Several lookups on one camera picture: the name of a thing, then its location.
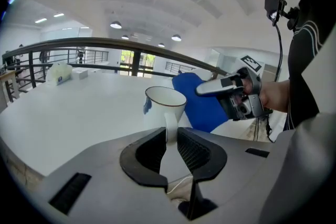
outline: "white cable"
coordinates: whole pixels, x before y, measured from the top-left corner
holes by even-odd
[[[180,183],[178,183],[175,187],[173,187],[173,189],[170,191],[170,192],[168,192],[167,194],[169,194],[169,193],[172,193],[183,181],[185,181],[187,178],[193,178],[192,176],[187,176],[187,177],[185,177],[185,178],[183,178],[182,180],[181,180],[181,182]]]

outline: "person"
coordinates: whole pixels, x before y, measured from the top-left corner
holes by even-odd
[[[265,82],[261,87],[264,107],[287,112],[284,130],[295,129],[319,113],[302,72],[319,53],[335,24],[333,6],[334,0],[300,0],[298,23],[288,54],[289,79]],[[244,80],[243,84],[245,92],[250,93],[250,82]]]
[[[38,58],[40,60],[40,63],[47,63],[48,60],[50,59],[50,51],[41,51]],[[40,72],[43,71],[44,71],[43,76],[45,76],[46,67],[40,68]]]
[[[5,62],[6,62],[6,68],[7,70],[13,70],[13,68],[11,68],[11,66],[14,64],[14,60],[13,57],[7,57],[5,58]]]
[[[23,54],[15,56],[15,64],[17,66],[16,69],[15,69],[16,70],[15,76],[18,77],[18,78],[20,77],[19,75],[22,73],[22,70],[20,70],[21,69],[20,68],[20,63],[21,63],[21,58],[22,57],[23,57]]]
[[[83,63],[83,56],[84,56],[84,53],[81,49],[78,49],[78,52],[77,52],[77,57],[79,58],[79,63]]]

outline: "vent slot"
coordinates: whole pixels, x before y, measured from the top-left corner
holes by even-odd
[[[51,199],[50,205],[66,215],[90,179],[89,175],[76,173]]]
[[[256,155],[259,157],[263,157],[263,158],[267,158],[269,152],[268,151],[262,151],[262,150],[258,150],[256,148],[248,148],[245,152],[252,154],[252,155]]]

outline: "mug rim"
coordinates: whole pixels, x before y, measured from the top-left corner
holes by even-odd
[[[160,105],[164,105],[164,106],[171,106],[171,107],[183,106],[183,105],[187,104],[187,97],[185,97],[185,95],[182,94],[182,93],[180,93],[179,91],[176,91],[176,92],[180,93],[180,94],[183,95],[184,98],[185,98],[185,102],[184,102],[183,104],[170,105],[170,104],[162,104],[162,103],[159,103],[159,102],[153,100],[152,98],[150,98],[150,97],[148,96],[148,94],[147,94],[147,91],[148,91],[149,89],[152,89],[152,88],[167,88],[167,89],[170,89],[170,90],[173,90],[173,91],[176,91],[176,90],[175,90],[175,89],[172,89],[172,88],[169,88],[169,87],[164,87],[164,86],[152,86],[152,87],[147,88],[147,89],[145,90],[145,95],[147,96],[147,98],[149,98],[149,99],[150,99],[151,101],[153,101],[154,103],[157,103],[157,104],[160,104]]]

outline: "window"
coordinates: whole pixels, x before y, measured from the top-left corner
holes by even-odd
[[[134,51],[130,51],[130,50],[121,51],[120,67],[132,68],[133,56],[134,56]],[[141,53],[138,77],[151,78],[152,77],[151,74],[144,74],[143,72],[141,72],[141,70],[153,71],[154,62],[155,62],[154,55]],[[119,74],[124,75],[124,76],[131,76],[132,72],[131,71],[120,71]]]

